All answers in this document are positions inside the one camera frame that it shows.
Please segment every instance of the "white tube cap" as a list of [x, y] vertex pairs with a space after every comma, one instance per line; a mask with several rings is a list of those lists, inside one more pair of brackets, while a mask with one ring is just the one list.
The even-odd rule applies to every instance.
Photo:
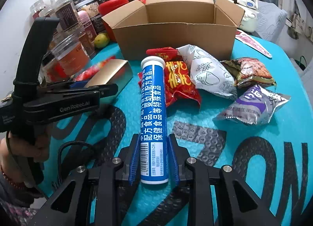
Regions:
[[151, 66], [151, 65], [157, 65], [162, 67], [163, 69], [165, 68], [165, 61], [157, 56], [149, 56], [144, 58], [141, 61], [141, 68], [144, 69], [146, 66]]

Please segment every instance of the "bracelet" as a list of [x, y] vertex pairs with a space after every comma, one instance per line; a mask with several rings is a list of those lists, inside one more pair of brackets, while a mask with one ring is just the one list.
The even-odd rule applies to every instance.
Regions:
[[15, 183], [11, 178], [9, 178], [3, 171], [1, 161], [0, 161], [0, 171], [3, 175], [3, 178], [9, 182], [10, 185], [14, 186], [15, 188], [19, 190], [23, 190], [26, 188], [24, 183]]

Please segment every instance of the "red snack bag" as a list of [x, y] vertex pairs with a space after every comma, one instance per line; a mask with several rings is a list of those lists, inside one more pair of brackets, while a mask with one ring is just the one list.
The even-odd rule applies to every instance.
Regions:
[[77, 76], [74, 79], [74, 81], [84, 81], [84, 80], [88, 80], [88, 79], [92, 78], [111, 59], [115, 59], [115, 56], [111, 56], [111, 57], [107, 58], [106, 60], [98, 62], [95, 65], [89, 67], [86, 71], [82, 72], [79, 76]]
[[[141, 87], [142, 73], [138, 74]], [[201, 104], [201, 97], [196, 86], [191, 82], [188, 69], [183, 61], [167, 62], [164, 69], [165, 103], [170, 106], [180, 98], [194, 99]]]
[[158, 49], [149, 49], [146, 50], [146, 54], [148, 56], [157, 56], [162, 59], [164, 59], [165, 62], [168, 61], [182, 61], [183, 58], [179, 54], [177, 49], [174, 49], [172, 47], [164, 47], [164, 48], [158, 48]]

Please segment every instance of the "barcode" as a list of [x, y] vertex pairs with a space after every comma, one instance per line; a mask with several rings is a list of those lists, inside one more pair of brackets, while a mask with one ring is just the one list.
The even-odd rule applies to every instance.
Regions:
[[144, 176], [149, 176], [149, 143], [140, 143], [140, 171]]

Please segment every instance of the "brown snack packet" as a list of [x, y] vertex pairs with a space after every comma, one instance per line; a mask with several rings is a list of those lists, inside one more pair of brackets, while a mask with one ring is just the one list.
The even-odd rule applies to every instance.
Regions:
[[259, 84], [264, 88], [272, 85], [276, 86], [270, 72], [257, 58], [242, 57], [221, 61], [221, 63], [236, 78], [234, 85], [238, 88], [255, 84]]

